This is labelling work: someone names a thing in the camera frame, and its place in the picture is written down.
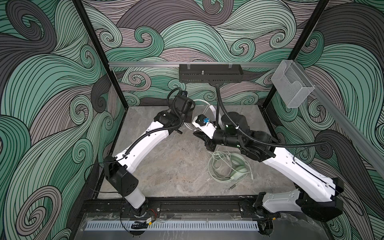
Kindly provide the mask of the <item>white over-ear headphones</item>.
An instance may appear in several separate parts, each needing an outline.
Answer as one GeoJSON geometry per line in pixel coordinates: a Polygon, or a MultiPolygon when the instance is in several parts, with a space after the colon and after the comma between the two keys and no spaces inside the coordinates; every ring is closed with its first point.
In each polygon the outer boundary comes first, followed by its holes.
{"type": "Polygon", "coordinates": [[[196,107],[193,110],[192,119],[200,114],[204,114],[212,121],[216,120],[217,109],[213,104],[201,99],[196,99],[194,102],[196,107]]]}

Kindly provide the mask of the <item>green over-ear headphones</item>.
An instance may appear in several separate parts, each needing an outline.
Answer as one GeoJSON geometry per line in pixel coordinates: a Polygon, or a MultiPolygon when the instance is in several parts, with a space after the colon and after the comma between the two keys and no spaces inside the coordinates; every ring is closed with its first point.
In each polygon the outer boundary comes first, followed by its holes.
{"type": "Polygon", "coordinates": [[[231,174],[230,180],[232,181],[241,181],[248,174],[251,175],[251,179],[254,179],[252,168],[249,162],[240,154],[230,153],[230,161],[231,161],[231,174]]]}

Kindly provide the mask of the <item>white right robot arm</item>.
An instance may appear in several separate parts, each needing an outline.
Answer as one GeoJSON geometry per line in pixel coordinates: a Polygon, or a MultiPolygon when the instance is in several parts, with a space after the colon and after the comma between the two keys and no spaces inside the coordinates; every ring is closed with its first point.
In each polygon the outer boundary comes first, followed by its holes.
{"type": "Polygon", "coordinates": [[[268,218],[282,212],[299,212],[314,220],[327,222],[343,213],[344,203],[339,198],[344,191],[343,181],[318,173],[285,148],[274,147],[278,141],[268,133],[250,132],[251,137],[266,142],[266,146],[224,130],[216,130],[210,136],[199,130],[193,134],[203,140],[211,152],[217,145],[237,148],[242,155],[272,167],[296,184],[295,190],[286,193],[259,193],[254,203],[258,215],[268,218]]]}

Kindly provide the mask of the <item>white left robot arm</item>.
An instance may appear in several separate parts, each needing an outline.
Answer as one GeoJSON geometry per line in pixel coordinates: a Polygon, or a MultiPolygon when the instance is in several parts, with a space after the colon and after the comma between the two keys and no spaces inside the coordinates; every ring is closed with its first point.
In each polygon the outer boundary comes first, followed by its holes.
{"type": "Polygon", "coordinates": [[[157,144],[183,124],[180,114],[173,110],[161,111],[145,132],[129,147],[116,156],[108,155],[104,159],[106,180],[135,210],[141,211],[144,208],[146,197],[139,190],[139,180],[133,173],[157,144]]]}

